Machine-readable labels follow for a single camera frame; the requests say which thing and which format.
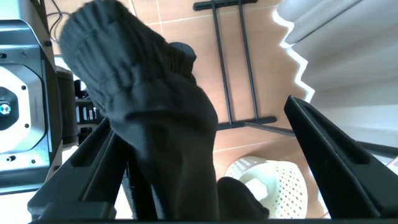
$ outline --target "black metal rack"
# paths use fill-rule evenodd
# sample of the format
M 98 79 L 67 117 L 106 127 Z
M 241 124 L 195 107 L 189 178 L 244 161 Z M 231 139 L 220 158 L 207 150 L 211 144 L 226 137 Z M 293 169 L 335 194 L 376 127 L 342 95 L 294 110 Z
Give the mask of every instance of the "black metal rack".
M 215 24 L 215 29 L 216 29 L 218 54 L 220 56 L 221 74 L 223 76 L 225 101 L 226 101 L 226 108 L 227 108 L 227 112 L 228 112 L 228 122 L 219 124 L 218 130 L 241 128 L 241 127 L 245 126 L 245 123 L 268 124 L 268 123 L 274 123 L 277 121 L 277 118 L 275 116 L 267 116 L 265 118 L 259 117 L 257 98 L 256 98 L 256 89 L 254 86 L 254 77 L 253 77 L 253 72 L 251 69 L 248 37 L 246 35 L 246 26 L 244 23 L 244 15 L 243 15 L 243 4 L 255 3 L 255 2 L 257 2 L 257 0 L 221 0 L 221 1 L 211 0 L 211 1 L 207 1 L 207 2 L 196 2 L 193 5 L 193 10 L 195 10 L 195 11 L 201 11 L 201 10 L 205 10 L 205 9 L 213 10 L 213 18 L 214 18 L 214 24 Z M 249 119 L 249 120 L 245 120 L 245 121 L 234 121 L 233 116 L 232 116 L 232 108 L 231 108 L 230 97 L 229 97 L 227 74 L 226 74 L 225 64 L 224 64 L 223 48 L 222 48 L 222 44 L 221 44 L 220 27 L 218 25 L 218 17 L 217 17 L 217 8 L 226 7 L 226 6 L 239 6 L 239 15 L 241 18 L 244 51 L 246 54 L 246 63 L 248 66 L 248 74 L 249 74 L 250 89 L 251 89 L 251 96 L 252 96 L 252 102 L 253 102 L 253 111 L 254 111 L 254 119 Z

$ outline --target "black cable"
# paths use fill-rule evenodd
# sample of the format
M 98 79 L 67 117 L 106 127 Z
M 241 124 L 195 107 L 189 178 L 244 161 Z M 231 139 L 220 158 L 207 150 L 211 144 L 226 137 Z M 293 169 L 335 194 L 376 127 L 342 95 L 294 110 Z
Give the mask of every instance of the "black cable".
M 55 6 L 55 8 L 57 9 L 57 11 L 47 14 L 47 18 L 50 17 L 50 16 L 58 15 L 58 19 L 57 19 L 57 20 L 51 25 L 51 27 L 50 27 L 50 30 L 49 30 L 49 32 L 50 32 L 50 38 L 51 38 L 51 40 L 53 40 L 55 43 L 59 44 L 59 40 L 58 40 L 58 37 L 57 37 L 57 28 L 58 28 L 58 25 L 61 23 L 61 20 L 63 19 L 63 15 L 70 16 L 70 13 L 69 13 L 69 12 L 62 12 L 62 11 L 60 10 L 60 8 L 58 7 L 57 3 L 55 2 L 55 0 L 51 0 L 51 1 L 52 1 L 52 3 L 54 4 L 54 6 Z

